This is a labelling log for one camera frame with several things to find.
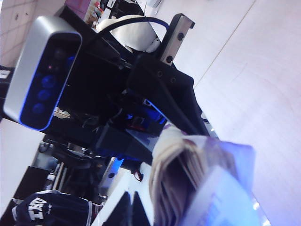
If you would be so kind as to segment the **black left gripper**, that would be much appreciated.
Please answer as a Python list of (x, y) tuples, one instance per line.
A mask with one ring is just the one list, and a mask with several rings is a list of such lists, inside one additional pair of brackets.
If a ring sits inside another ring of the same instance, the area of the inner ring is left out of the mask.
[[(169, 24), (138, 16), (94, 32), (74, 13), (58, 16), (81, 34), (83, 44), (58, 103), (70, 116), (53, 117), (51, 136), (96, 140), (96, 153), (102, 157), (151, 165), (157, 135), (168, 121), (189, 135), (209, 135), (193, 78), (173, 64), (193, 21), (183, 14), (176, 14)], [(130, 53), (113, 37), (119, 28), (153, 23), (166, 29), (153, 53)]]

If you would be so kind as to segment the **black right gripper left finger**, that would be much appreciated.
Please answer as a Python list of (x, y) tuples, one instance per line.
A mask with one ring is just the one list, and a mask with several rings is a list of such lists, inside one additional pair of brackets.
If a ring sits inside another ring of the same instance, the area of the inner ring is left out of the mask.
[(128, 226), (130, 206), (130, 194), (124, 192), (112, 213), (104, 221), (103, 226)]

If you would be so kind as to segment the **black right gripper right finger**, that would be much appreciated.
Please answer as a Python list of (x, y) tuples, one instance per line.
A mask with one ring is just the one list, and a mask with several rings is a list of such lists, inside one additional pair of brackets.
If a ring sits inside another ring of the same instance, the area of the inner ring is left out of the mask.
[(132, 203), (132, 226), (150, 226), (150, 222), (146, 215), (145, 209), (143, 207), (142, 201), (138, 192), (134, 193), (134, 199)]

